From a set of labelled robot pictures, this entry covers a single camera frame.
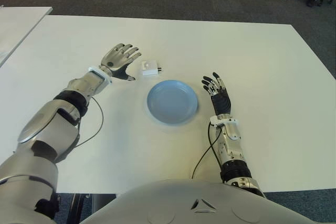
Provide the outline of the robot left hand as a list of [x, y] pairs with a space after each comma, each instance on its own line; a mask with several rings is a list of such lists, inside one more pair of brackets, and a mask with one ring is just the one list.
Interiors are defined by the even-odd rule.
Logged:
[[127, 67], [141, 56], [139, 49], [131, 44], [117, 44], [102, 58], [99, 68], [110, 77], [134, 81], [132, 77], [126, 73]]

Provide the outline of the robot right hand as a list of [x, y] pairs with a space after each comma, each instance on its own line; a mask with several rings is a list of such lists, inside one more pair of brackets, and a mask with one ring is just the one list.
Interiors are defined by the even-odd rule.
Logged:
[[203, 77], [203, 88], [211, 97], [211, 102], [216, 115], [230, 114], [231, 102], [224, 82], [215, 72], [213, 72], [213, 77], [214, 78], [207, 76]]

